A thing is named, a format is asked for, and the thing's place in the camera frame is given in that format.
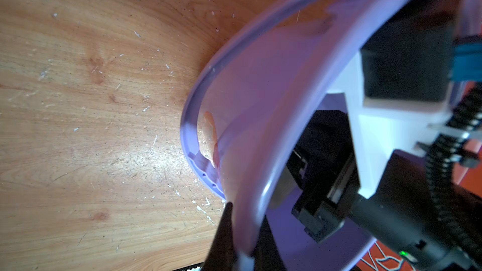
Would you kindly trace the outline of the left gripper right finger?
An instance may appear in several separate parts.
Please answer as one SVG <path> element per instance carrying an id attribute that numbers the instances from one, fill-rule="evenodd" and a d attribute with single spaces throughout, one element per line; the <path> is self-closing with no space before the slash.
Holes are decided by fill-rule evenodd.
<path id="1" fill-rule="evenodd" d="M 254 270 L 256 271 L 287 271 L 266 217 L 260 228 L 254 258 Z"/>

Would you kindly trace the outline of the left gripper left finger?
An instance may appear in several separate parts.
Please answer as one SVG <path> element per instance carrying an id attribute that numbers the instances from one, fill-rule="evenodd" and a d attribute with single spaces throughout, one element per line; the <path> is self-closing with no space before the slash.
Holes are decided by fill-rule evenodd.
<path id="1" fill-rule="evenodd" d="M 233 204 L 226 203 L 212 246 L 208 252 L 201 270 L 231 271 L 236 261 L 232 234 Z"/>

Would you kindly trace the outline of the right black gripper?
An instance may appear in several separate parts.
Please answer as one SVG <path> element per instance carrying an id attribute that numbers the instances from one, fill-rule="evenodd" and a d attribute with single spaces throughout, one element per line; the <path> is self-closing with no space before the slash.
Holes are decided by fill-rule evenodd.
<path id="1" fill-rule="evenodd" d="M 347 114 L 316 111 L 286 168 L 302 191 L 291 213 L 321 243 L 344 225 L 359 187 Z"/>

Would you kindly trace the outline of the purple plastic bucket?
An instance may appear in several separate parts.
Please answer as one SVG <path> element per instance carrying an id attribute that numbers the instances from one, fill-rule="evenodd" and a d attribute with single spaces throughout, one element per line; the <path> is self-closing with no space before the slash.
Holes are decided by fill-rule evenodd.
<path id="1" fill-rule="evenodd" d="M 312 240 L 291 213 L 302 191 L 286 163 L 316 111 L 348 116 L 345 96 L 330 88 L 368 39 L 409 1 L 279 0 L 203 69 L 183 109 L 180 139 L 195 174 L 233 204 L 233 270 L 254 270 L 265 217 L 287 270 L 355 270 L 381 242 L 351 220 L 327 241 Z M 481 0 L 463 0 L 462 10 L 463 27 L 481 36 Z M 454 138 L 465 140 L 464 149 L 474 158 L 454 164 L 457 186 L 455 165 L 468 169 L 481 163 L 477 150 L 466 148 L 470 140 L 481 139 L 481 80 L 463 87 L 446 124 L 468 131 L 468 137 Z M 391 251 L 399 266 L 419 270 Z"/>

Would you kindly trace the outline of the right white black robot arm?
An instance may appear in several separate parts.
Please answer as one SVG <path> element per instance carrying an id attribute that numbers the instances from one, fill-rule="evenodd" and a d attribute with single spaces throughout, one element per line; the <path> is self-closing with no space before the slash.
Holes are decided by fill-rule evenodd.
<path id="1" fill-rule="evenodd" d="M 452 182 L 454 164 L 474 158 L 464 145 L 441 134 L 422 162 L 395 151 L 365 198 L 348 116 L 316 111 L 287 163 L 302 191 L 291 213 L 316 243 L 351 220 L 419 270 L 480 270 L 481 198 Z"/>

